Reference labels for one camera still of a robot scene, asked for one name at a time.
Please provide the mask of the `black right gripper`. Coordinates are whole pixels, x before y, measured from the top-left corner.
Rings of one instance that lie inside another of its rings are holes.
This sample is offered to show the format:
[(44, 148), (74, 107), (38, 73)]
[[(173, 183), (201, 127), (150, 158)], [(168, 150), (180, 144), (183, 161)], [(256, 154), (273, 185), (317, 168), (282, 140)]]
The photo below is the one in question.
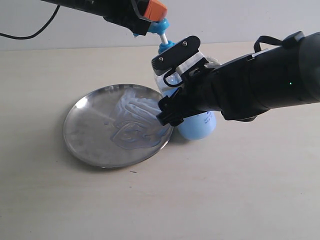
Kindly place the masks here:
[(214, 110), (225, 118), (240, 117), (240, 64), (207, 63), (188, 75), (185, 87), (158, 102), (162, 125), (177, 127), (184, 119)]

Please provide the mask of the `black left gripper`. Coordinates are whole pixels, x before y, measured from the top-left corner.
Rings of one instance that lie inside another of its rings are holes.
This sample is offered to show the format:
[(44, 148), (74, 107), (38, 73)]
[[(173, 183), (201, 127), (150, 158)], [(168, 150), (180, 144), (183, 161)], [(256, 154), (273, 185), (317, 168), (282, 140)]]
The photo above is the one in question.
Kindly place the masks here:
[(75, 0), (74, 7), (142, 36), (151, 21), (162, 21), (167, 15), (167, 7), (160, 0)]

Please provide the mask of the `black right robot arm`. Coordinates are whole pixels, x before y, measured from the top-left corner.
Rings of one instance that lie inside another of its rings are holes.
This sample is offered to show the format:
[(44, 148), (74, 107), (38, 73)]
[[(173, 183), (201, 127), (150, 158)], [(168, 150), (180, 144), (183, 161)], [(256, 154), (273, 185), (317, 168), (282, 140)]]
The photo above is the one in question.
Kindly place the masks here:
[(320, 101), (320, 35), (298, 31), (280, 40), (262, 35), (253, 53), (224, 64), (209, 60), (191, 35), (154, 57), (156, 75), (178, 74), (175, 92), (158, 103), (162, 125), (217, 111), (227, 121), (251, 122), (271, 109)]

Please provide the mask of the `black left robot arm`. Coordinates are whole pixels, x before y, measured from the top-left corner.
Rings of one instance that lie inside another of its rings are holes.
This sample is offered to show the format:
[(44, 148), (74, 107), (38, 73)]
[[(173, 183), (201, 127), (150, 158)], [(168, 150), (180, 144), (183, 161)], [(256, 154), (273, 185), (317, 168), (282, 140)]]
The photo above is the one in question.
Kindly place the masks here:
[(145, 36), (168, 12), (159, 0), (50, 0), (52, 4), (103, 17), (109, 23)]

